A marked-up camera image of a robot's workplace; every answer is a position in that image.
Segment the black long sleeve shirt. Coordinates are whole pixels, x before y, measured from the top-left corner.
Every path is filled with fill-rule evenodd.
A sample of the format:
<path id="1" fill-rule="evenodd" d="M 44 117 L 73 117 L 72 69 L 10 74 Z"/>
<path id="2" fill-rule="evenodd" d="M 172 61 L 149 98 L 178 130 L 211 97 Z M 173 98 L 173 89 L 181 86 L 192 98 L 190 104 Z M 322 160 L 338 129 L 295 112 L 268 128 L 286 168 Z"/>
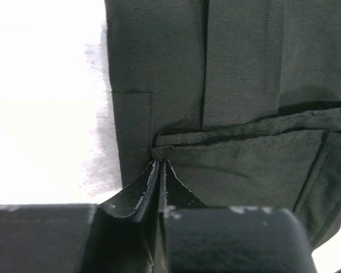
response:
<path id="1" fill-rule="evenodd" d="M 122 184 L 151 160 L 207 205 L 341 224 L 341 1 L 106 1 Z"/>

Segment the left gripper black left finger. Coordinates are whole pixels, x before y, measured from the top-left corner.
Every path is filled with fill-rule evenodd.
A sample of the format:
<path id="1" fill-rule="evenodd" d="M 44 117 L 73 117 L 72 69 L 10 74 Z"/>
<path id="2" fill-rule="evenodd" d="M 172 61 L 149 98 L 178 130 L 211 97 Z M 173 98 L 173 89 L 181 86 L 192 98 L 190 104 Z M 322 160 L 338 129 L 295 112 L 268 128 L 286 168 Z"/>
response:
<path id="1" fill-rule="evenodd" d="M 101 204 L 0 205 L 0 272 L 151 272 L 159 169 Z"/>

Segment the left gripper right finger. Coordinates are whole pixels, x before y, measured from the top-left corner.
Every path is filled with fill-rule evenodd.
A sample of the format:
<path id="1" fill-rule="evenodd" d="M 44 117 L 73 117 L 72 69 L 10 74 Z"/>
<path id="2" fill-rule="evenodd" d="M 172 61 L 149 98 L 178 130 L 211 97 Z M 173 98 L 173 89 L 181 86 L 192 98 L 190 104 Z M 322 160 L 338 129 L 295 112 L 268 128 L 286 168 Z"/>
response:
<path id="1" fill-rule="evenodd" d="M 306 233 L 287 209 L 207 206 L 176 176 L 160 176 L 159 225 L 167 272 L 312 272 Z"/>

